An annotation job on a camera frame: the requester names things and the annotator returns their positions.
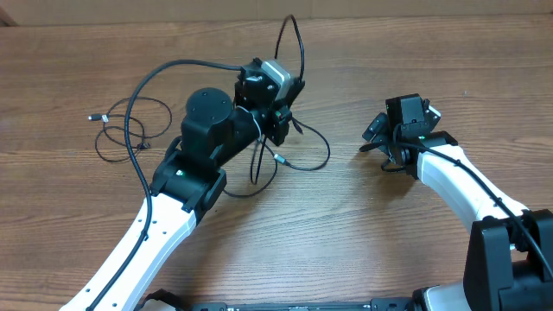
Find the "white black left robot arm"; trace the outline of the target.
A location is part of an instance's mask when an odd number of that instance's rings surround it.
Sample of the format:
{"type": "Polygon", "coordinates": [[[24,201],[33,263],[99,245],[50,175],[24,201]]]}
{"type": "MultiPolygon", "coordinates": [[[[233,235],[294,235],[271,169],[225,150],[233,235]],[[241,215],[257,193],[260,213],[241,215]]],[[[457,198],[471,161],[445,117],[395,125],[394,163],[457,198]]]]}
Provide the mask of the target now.
{"type": "Polygon", "coordinates": [[[212,87],[188,98],[181,135],[152,181],[137,174],[145,199],[135,220],[65,310],[134,309],[170,254],[224,192],[223,165],[258,139],[283,143],[303,77],[277,60],[254,59],[235,70],[233,98],[212,87]]]}

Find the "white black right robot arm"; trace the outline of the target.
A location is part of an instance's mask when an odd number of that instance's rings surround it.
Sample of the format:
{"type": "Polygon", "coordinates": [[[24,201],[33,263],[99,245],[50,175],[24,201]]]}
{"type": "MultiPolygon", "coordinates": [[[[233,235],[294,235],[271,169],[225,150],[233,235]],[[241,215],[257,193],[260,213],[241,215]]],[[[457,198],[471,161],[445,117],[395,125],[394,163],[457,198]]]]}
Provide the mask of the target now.
{"type": "Polygon", "coordinates": [[[398,310],[550,310],[552,212],[532,211],[487,179],[419,94],[389,98],[366,128],[360,151],[387,155],[385,172],[404,172],[433,189],[470,233],[459,282],[390,302],[398,310]]]}

